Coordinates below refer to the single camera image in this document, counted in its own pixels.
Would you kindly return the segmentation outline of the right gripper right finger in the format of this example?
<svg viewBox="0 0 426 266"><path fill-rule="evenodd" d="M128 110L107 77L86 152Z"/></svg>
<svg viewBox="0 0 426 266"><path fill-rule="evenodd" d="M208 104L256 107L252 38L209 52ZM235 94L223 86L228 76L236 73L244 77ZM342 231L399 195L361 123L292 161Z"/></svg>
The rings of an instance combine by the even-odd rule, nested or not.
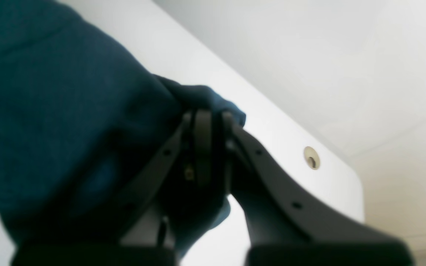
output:
<svg viewBox="0 0 426 266"><path fill-rule="evenodd" d="M223 112L225 178L242 207L247 266L412 266L396 237L356 222L294 181L266 148Z"/></svg>

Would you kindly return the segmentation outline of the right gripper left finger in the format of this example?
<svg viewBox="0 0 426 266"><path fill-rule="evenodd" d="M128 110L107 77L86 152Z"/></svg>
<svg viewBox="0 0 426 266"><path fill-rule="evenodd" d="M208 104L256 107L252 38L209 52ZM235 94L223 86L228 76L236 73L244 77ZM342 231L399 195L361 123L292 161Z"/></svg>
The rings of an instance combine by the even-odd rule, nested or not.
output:
<svg viewBox="0 0 426 266"><path fill-rule="evenodd" d="M213 115L185 113L145 167L110 198L77 218L69 203L98 163L118 153L113 137L79 166L76 179L43 212L38 237L13 266L177 266L179 222L213 197Z"/></svg>

